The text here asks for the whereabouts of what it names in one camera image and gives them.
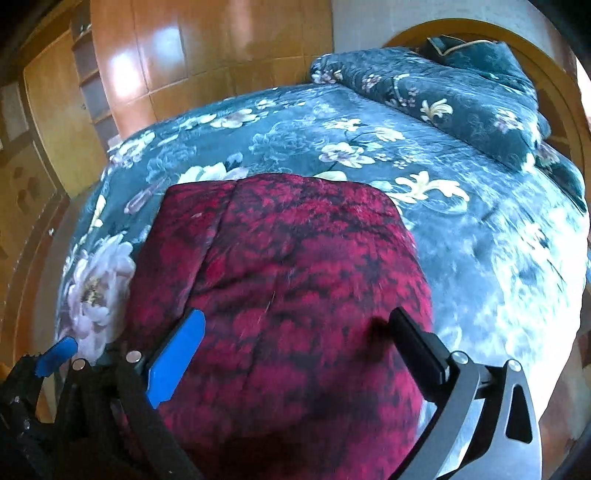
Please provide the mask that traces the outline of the red black patterned garment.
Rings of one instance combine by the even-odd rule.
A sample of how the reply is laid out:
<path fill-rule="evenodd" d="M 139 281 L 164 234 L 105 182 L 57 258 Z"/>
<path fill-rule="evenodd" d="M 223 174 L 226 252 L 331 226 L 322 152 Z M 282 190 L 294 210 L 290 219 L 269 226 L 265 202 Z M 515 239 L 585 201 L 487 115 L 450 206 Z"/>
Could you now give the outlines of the red black patterned garment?
<path fill-rule="evenodd" d="M 204 340 L 165 425 L 208 479 L 386 479 L 421 394 L 388 336 L 432 324 L 394 203 L 366 184 L 287 174 L 168 188 L 131 282 L 124 333 L 150 352 L 190 310 Z"/>

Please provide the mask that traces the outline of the dark teal floral bedspread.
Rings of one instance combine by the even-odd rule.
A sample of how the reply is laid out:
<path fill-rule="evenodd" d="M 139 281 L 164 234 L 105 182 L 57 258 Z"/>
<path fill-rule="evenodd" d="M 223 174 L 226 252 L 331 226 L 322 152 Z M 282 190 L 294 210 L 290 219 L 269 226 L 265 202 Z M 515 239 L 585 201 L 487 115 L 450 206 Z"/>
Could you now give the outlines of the dark teal floral bedspread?
<path fill-rule="evenodd" d="M 570 355 L 589 216 L 567 158 L 507 169 L 469 144 L 341 85 L 271 88 L 128 137 L 84 206 L 63 266 L 58 336 L 97 359 L 121 332 L 139 251 L 166 188 L 295 174 L 368 184 L 393 203 L 432 288 L 435 328 L 475 357 L 513 357 L 543 414 Z"/>

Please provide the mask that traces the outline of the orange wooden wardrobe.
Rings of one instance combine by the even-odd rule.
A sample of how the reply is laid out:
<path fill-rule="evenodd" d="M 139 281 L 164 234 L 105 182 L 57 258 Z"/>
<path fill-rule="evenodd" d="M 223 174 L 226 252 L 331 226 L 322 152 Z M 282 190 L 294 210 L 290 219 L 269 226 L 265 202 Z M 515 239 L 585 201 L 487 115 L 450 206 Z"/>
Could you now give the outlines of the orange wooden wardrobe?
<path fill-rule="evenodd" d="M 81 1 L 47 26 L 2 87 L 2 364 L 39 353 L 38 325 L 112 351 L 168 188 L 317 174 L 332 49 L 327 1 Z"/>

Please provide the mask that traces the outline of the folded teal floral quilt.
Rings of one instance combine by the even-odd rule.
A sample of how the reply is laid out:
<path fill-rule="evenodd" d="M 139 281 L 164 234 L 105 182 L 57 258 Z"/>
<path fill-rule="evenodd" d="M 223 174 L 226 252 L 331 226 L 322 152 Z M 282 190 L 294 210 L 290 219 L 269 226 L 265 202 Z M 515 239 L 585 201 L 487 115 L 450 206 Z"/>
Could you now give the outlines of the folded teal floral quilt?
<path fill-rule="evenodd" d="M 542 142 L 538 97 L 531 99 L 418 49 L 388 47 L 325 54 L 311 80 L 341 84 L 457 138 L 516 172 L 529 172 Z"/>

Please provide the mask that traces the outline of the wooden bed headboard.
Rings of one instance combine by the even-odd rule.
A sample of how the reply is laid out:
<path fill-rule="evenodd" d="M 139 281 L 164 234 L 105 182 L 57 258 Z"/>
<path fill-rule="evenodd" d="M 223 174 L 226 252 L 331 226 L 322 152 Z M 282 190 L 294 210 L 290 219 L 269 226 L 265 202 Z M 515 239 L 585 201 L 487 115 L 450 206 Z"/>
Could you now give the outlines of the wooden bed headboard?
<path fill-rule="evenodd" d="M 394 35 L 387 47 L 417 48 L 429 37 L 448 35 L 466 41 L 506 43 L 534 83 L 541 113 L 551 126 L 548 143 L 570 158 L 584 176 L 590 174 L 590 129 L 576 82 L 546 53 L 500 26 L 471 19 L 441 19 L 421 23 Z"/>

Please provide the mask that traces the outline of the teal floral pillow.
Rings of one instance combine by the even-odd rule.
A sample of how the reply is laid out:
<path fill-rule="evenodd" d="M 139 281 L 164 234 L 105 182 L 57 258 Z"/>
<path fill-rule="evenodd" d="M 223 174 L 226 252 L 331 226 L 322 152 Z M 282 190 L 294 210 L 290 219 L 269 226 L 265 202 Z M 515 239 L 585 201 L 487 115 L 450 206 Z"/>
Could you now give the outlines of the teal floral pillow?
<path fill-rule="evenodd" d="M 465 41 L 449 35 L 428 37 L 418 52 L 441 65 L 463 69 L 536 99 L 536 89 L 505 42 Z"/>

